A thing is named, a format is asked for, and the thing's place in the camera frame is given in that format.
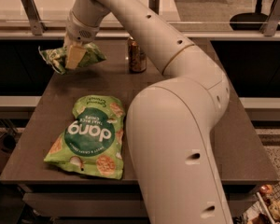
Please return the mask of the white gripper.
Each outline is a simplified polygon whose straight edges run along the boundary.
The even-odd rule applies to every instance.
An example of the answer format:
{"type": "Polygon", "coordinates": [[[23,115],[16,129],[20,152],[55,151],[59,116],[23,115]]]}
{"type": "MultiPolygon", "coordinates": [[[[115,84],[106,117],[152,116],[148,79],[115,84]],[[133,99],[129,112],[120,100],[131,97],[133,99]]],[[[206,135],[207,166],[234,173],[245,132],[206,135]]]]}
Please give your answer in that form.
{"type": "Polygon", "coordinates": [[[63,47],[68,48],[65,68],[74,70],[84,57],[86,50],[72,45],[72,41],[90,43],[96,37],[100,28],[100,16],[96,13],[83,14],[79,17],[73,10],[69,12],[66,21],[66,33],[63,47]]]}

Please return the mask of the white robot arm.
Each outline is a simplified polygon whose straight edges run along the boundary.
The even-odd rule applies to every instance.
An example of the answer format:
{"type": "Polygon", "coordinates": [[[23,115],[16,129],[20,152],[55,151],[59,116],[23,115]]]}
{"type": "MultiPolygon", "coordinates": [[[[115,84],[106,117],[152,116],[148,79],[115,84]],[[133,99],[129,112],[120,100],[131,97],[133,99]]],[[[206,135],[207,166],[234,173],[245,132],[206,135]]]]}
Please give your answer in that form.
{"type": "Polygon", "coordinates": [[[230,85],[224,71],[139,0],[76,0],[66,44],[90,42],[113,13],[164,79],[130,104],[126,136],[151,224],[233,224],[210,142],[230,85]]]}

